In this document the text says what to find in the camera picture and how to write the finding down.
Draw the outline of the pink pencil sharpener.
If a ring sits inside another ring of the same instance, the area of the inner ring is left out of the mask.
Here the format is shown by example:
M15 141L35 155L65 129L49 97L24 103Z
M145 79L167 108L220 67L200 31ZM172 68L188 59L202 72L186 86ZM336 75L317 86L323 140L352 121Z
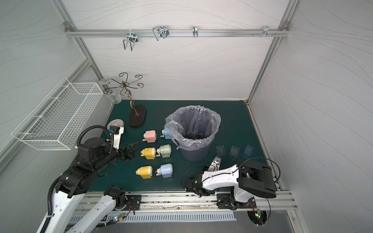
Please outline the pink pencil sharpener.
M147 143L154 143L156 142L156 139L157 139L156 131L150 130L144 133L142 141L146 141Z

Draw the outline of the light blue pencil sharpener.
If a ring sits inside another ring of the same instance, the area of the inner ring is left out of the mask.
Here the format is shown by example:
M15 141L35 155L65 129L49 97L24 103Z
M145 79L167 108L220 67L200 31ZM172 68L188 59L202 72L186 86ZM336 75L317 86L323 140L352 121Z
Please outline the light blue pencil sharpener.
M160 168L156 170L156 176L162 176L163 178L170 178L173 175L172 164L161 165Z

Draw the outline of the green pencil sharpener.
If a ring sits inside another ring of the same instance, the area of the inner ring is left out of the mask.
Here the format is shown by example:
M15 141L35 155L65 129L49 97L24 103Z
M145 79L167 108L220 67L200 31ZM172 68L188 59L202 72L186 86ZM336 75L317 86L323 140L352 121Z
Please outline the green pencil sharpener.
M162 145L160 146L157 150L157 157L162 157L162 158L169 158L171 157L171 153L172 153L172 148L171 148L171 145L170 144L167 144L167 145Z

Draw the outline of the clear sharpener tray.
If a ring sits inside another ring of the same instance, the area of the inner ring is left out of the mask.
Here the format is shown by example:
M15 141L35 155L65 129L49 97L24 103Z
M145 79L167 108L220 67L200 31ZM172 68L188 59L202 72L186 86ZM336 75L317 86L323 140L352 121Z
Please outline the clear sharpener tray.
M231 157L238 158L239 155L240 155L240 151L241 151L240 147L236 147L236 146L232 145L231 149L230 149L230 152L229 152L229 155Z
M223 156L226 156L226 154L227 154L224 145L216 146L216 150L217 150L217 156L218 157L223 157Z

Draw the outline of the blue tinted sharpener tray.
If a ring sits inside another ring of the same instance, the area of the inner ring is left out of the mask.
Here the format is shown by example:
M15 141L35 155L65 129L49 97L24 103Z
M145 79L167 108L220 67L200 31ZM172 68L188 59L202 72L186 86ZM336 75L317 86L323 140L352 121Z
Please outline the blue tinted sharpener tray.
M254 150L255 148L251 145L247 145L244 149L244 153L247 155L247 156L252 156L254 154Z

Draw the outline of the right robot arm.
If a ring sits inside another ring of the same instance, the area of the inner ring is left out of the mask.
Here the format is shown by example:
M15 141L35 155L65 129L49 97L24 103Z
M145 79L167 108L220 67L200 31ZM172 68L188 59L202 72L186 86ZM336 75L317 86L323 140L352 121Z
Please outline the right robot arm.
M202 172L182 183L184 190L202 197L214 195L219 189L228 187L231 189L228 200L218 198L218 206L231 210L246 204L256 208L253 203L255 197L267 200L276 198L276 181L270 165L253 158L240 160L223 170L219 167L219 162L204 166Z

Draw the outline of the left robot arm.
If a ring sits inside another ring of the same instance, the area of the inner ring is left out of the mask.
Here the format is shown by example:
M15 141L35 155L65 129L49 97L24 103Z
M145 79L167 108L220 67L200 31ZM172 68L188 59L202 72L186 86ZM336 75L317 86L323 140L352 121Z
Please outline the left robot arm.
M133 160L139 142L121 148L124 128L93 125L77 138L77 155L69 168L57 177L47 194L47 213L38 228L39 233L90 233L124 220L131 211L138 210L139 195L126 196L124 189L110 186L89 212L73 226L71 217L100 172L116 160Z

